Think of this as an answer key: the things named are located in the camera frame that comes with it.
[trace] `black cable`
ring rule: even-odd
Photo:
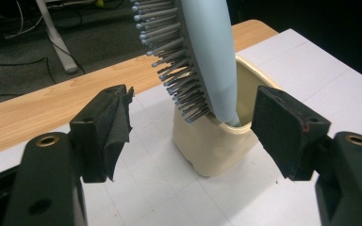
[[[36,61],[32,61],[32,62],[27,62],[27,63],[19,63],[19,64],[0,64],[0,67],[15,67],[15,66],[26,66],[26,65],[31,65],[31,64],[36,64],[36,63],[39,63],[41,61],[44,61],[46,60],[46,69],[48,71],[48,74],[49,74],[49,77],[51,78],[52,82],[54,84],[57,83],[57,81],[54,79],[54,77],[52,76],[52,73],[51,73],[51,69],[49,68],[49,59],[48,57],[44,57],[44,58],[41,58],[39,60],[36,60]],[[23,94],[18,94],[18,93],[3,93],[3,94],[0,94],[0,96],[21,96]]]

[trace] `brass insert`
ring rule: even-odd
[[[358,135],[348,135],[345,137],[349,142],[352,142],[355,145],[362,146],[362,137]]]
[[[59,140],[58,136],[42,137],[41,139],[39,139],[37,141],[37,146],[48,147],[48,146],[51,146],[51,145],[54,145],[55,143],[57,143],[58,140]]]

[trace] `hairbrush bristle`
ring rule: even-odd
[[[140,40],[151,48],[147,56],[158,57],[159,79],[167,87],[186,122],[193,122],[210,112],[206,87],[200,81],[200,70],[193,54],[179,0],[140,0],[132,9]]]

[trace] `cable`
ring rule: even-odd
[[[23,26],[25,25],[25,18],[23,17],[23,11],[22,11],[22,8],[20,7],[19,1],[16,0],[16,4],[17,4],[17,8],[19,9],[19,14],[20,14],[20,21],[21,21],[20,22],[20,29],[16,34],[11,35],[11,36],[7,36],[7,37],[5,37],[5,39],[12,39],[14,37],[19,36],[23,32]]]
[[[51,69],[49,68],[49,59],[47,57],[41,58],[39,60],[36,61],[32,61],[32,62],[27,62],[27,63],[20,63],[20,64],[0,64],[0,67],[13,67],[13,66],[26,66],[26,65],[31,65],[31,64],[36,64],[39,63],[41,61],[46,60],[46,69],[48,71],[49,77],[51,78],[52,82],[54,84],[57,83],[57,81],[54,79],[54,77],[52,76],[51,73]],[[23,94],[17,94],[17,93],[4,93],[4,94],[0,94],[0,96],[21,96]]]

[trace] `beige container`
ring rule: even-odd
[[[251,130],[257,86],[280,89],[266,74],[240,56],[237,58],[238,103],[241,127],[232,127],[207,114],[192,124],[175,109],[173,142],[203,176],[217,176],[235,165],[258,142]]]

